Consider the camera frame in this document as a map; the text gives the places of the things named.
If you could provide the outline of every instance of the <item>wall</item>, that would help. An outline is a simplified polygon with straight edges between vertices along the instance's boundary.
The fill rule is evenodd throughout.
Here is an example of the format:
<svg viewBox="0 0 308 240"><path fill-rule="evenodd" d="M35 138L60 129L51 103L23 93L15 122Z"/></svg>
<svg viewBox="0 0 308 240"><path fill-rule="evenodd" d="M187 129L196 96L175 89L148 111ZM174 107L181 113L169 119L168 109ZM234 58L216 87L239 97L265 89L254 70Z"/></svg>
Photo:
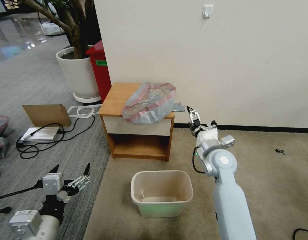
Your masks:
<svg viewBox="0 0 308 240"><path fill-rule="evenodd" d="M171 82L204 123L308 128L308 0L95 6L112 82Z"/></svg>

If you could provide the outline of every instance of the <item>wooden nightstand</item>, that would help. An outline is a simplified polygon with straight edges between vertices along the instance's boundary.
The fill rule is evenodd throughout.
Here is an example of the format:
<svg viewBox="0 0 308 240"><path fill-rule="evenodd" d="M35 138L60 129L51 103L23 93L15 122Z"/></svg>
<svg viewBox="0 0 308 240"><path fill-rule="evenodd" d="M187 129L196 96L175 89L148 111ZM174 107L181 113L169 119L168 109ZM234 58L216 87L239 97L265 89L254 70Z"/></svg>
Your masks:
<svg viewBox="0 0 308 240"><path fill-rule="evenodd" d="M126 101L141 83L113 83L99 114L112 158L161 159L168 162L174 112L154 124L135 124L122 117Z"/></svg>

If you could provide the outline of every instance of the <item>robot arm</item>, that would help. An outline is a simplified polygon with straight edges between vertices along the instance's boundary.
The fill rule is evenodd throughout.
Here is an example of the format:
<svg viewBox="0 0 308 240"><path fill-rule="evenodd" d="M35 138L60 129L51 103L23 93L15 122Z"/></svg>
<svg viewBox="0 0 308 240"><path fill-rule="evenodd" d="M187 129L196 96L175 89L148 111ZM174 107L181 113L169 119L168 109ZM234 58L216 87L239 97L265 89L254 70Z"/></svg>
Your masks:
<svg viewBox="0 0 308 240"><path fill-rule="evenodd" d="M18 240L55 240L58 227L62 224L65 204L71 196L80 192L90 180L90 164L83 176L64 180L57 172L58 166L38 182L43 188L45 201L42 209L17 211L9 224Z"/></svg>
<svg viewBox="0 0 308 240"><path fill-rule="evenodd" d="M235 139L228 135L219 141L215 121L211 125L203 126L200 124L198 112L189 107L188 111L190 129L197 137L196 156L204 173L215 178L213 199L221 239L256 240L244 192L234 178L236 159L232 153L225 150L234 145Z"/></svg>

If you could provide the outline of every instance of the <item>cardboard sheet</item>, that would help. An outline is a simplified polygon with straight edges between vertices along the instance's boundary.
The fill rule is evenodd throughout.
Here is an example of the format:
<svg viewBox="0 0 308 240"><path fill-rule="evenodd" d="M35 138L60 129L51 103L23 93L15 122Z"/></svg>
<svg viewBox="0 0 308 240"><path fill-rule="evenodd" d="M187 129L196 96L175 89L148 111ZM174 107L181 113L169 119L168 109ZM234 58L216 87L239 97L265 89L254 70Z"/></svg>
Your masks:
<svg viewBox="0 0 308 240"><path fill-rule="evenodd" d="M35 127L42 127L50 123L60 123L70 126L71 119L62 104L23 105L28 117Z"/></svg>

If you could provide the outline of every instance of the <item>floor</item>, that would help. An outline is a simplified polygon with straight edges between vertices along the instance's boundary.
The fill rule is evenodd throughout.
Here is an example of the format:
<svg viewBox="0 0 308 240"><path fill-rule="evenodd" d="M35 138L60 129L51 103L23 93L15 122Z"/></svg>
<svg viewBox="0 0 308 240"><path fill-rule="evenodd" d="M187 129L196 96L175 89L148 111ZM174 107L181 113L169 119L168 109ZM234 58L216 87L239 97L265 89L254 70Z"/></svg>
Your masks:
<svg viewBox="0 0 308 240"><path fill-rule="evenodd" d="M41 21L48 19L41 15ZM42 33L37 13L14 14L0 18L0 62L24 51L33 51L53 39Z"/></svg>
<svg viewBox="0 0 308 240"><path fill-rule="evenodd" d="M0 40L0 114L11 118L9 125L15 133L8 139L10 146L6 158L0 159L0 195L33 186L57 164L60 164L59 170L64 173L65 179L74 179L83 174L90 162L92 181L66 205L65 219L57 238L82 239L109 156L101 121L96 116L92 128L73 140L62 142L35 158L20 158L14 144L33 126L22 108L23 104L63 104L67 109L80 104L74 100L55 58L57 51L68 46L66 36L37 35L40 30L37 18L18 16L18 21L7 19L0 20L0 26L5 26L0 31L5 37L11 36ZM39 38L47 41L39 43ZM35 47L23 49L29 40ZM4 55L2 48L11 46L22 50L17 54ZM65 138L86 129L91 121L91 118L80 119L75 130ZM12 207L9 214L0 214L0 240L14 239L8 221L16 211L40 209L42 201L42 189L0 200L0 209Z"/></svg>
<svg viewBox="0 0 308 240"><path fill-rule="evenodd" d="M291 240L296 228L308 229L308 134L220 130L231 134L229 150L237 159L236 182L245 192L258 240ZM219 239L212 200L214 179L192 167L195 138L175 129L169 163L110 158L84 240ZM285 150L286 155L275 152ZM143 218L130 196L139 171L183 170L191 178L194 197L175 218ZM298 233L297 240L308 240Z"/></svg>

